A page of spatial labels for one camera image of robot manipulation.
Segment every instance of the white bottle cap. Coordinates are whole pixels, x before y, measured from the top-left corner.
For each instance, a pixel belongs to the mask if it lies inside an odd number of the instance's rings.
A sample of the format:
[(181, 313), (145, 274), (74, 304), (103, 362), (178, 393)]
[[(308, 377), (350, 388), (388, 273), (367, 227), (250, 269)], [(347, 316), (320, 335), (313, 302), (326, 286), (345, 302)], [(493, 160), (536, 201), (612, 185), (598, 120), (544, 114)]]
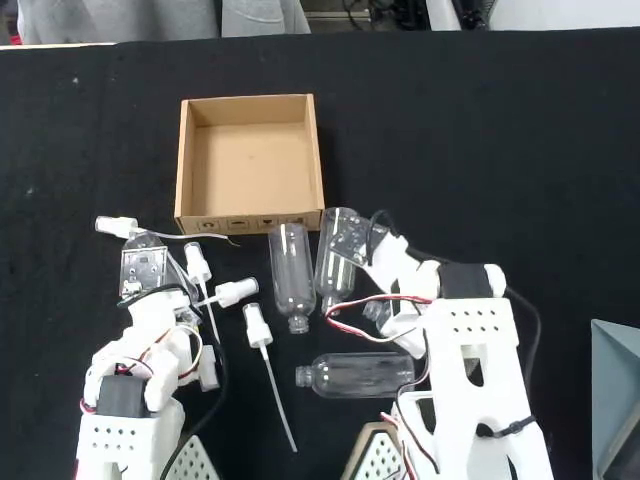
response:
[(247, 322), (247, 338), (251, 348), (260, 348), (273, 342), (271, 330), (262, 317), (260, 305), (249, 303), (242, 307), (244, 319)]
[(222, 308), (235, 305), (240, 300), (258, 293), (258, 281), (253, 278), (245, 278), (238, 282), (227, 282), (216, 286), (216, 297)]
[(138, 220), (130, 217), (106, 217), (100, 215), (96, 218), (96, 232), (110, 233), (118, 238), (128, 240), (133, 232), (138, 229)]
[(189, 242), (184, 246), (184, 256), (187, 258), (187, 275), (194, 285), (200, 280), (208, 282), (211, 280), (211, 270), (209, 264), (204, 259), (202, 249), (198, 242)]

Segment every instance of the clear plastic tube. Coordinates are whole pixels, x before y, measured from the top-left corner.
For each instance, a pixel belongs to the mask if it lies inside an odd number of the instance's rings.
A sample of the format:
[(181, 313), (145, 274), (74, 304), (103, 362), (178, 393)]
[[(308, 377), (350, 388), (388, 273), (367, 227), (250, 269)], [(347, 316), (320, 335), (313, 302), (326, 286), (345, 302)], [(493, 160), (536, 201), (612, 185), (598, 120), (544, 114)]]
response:
[(273, 294), (278, 310), (289, 319), (291, 333), (309, 331), (307, 318), (316, 306), (307, 229), (279, 225), (269, 233)]
[(289, 422), (287, 421), (287, 416), (284, 414), (284, 407), (282, 406), (282, 400), (280, 400), (280, 393), (278, 392), (278, 386), (276, 385), (276, 379), (273, 376), (273, 370), (271, 368), (271, 362), (269, 361), (269, 357), (264, 357), (265, 365), (267, 366), (267, 373), (269, 374), (269, 381), (271, 382), (271, 389), (273, 390), (273, 396), (276, 399), (276, 405), (278, 407), (278, 413), (280, 413), (280, 420), (282, 420), (282, 426), (284, 428), (284, 432), (287, 435), (287, 439), (289, 440), (289, 445), (291, 445), (291, 450), (293, 453), (298, 453), (298, 447), (296, 446), (296, 441), (293, 439), (293, 434), (291, 433), (291, 428), (289, 427)]
[(357, 217), (358, 212), (350, 208), (328, 208), (322, 215), (316, 274), (316, 290), (322, 295), (322, 313), (340, 303), (353, 293), (356, 268), (353, 264), (330, 249), (331, 240), (344, 233), (347, 222)]

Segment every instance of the bottle neck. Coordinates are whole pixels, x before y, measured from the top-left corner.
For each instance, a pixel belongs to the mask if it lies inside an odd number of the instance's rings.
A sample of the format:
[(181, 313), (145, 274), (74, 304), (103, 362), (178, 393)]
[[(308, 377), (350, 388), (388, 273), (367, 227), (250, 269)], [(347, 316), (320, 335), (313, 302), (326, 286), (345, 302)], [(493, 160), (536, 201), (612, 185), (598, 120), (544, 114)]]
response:
[(296, 368), (296, 386), (310, 387), (313, 384), (313, 368), (297, 367)]
[(307, 333), (309, 331), (309, 319), (304, 315), (289, 317), (289, 331), (291, 333)]
[(327, 310), (329, 310), (331, 307), (333, 307), (336, 303), (340, 303), (340, 299), (338, 297), (332, 297), (330, 295), (327, 295), (326, 297), (322, 298), (322, 313), (327, 313)]

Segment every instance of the clear plastic bottle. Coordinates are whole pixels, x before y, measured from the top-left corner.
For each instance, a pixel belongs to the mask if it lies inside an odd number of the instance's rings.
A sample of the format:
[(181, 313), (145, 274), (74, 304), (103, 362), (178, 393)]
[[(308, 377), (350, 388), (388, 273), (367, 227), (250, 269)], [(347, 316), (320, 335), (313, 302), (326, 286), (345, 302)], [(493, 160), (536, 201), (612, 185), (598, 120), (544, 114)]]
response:
[(278, 310), (289, 318), (291, 333), (309, 331), (308, 315), (316, 306), (307, 229), (296, 223), (269, 232), (273, 294)]
[(393, 352), (327, 353), (296, 368), (296, 385), (325, 398), (393, 397), (414, 377), (411, 356)]
[(318, 257), (316, 258), (316, 290), (322, 295), (322, 313), (353, 293), (356, 267), (331, 251), (331, 240), (343, 233), (349, 218), (358, 212), (350, 208), (328, 208), (322, 215)]

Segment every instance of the table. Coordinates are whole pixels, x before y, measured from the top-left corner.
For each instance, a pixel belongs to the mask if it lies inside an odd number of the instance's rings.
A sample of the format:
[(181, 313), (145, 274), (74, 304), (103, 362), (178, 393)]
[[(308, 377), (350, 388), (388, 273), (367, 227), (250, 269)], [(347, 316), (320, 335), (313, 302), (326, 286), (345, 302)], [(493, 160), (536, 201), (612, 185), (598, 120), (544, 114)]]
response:
[[(639, 44), (640, 30), (629, 29), (0, 52), (7, 478), (70, 476), (83, 374), (129, 322), (115, 308), (121, 243), (92, 222), (128, 215), (175, 229), (180, 100), (303, 92), (316, 95), (327, 205), (367, 215), (386, 207), (412, 245), (498, 263), (538, 305), (533, 410), (556, 478), (587, 478), (589, 322), (638, 324)], [(289, 335), (272, 299), (266, 237), (240, 241), (205, 241), (204, 251), (217, 282), (255, 275), (262, 286), (300, 454), (288, 450), (239, 307), (219, 314), (230, 401), (202, 440), (226, 478), (338, 478), (362, 424), (389, 401), (326, 400), (295, 387), (294, 370), (320, 353), (375, 347), (318, 317), (309, 335)], [(371, 292), (364, 275), (358, 285), (357, 294)], [(532, 323), (516, 313), (526, 348)], [(197, 390), (179, 394), (191, 420), (212, 401)]]

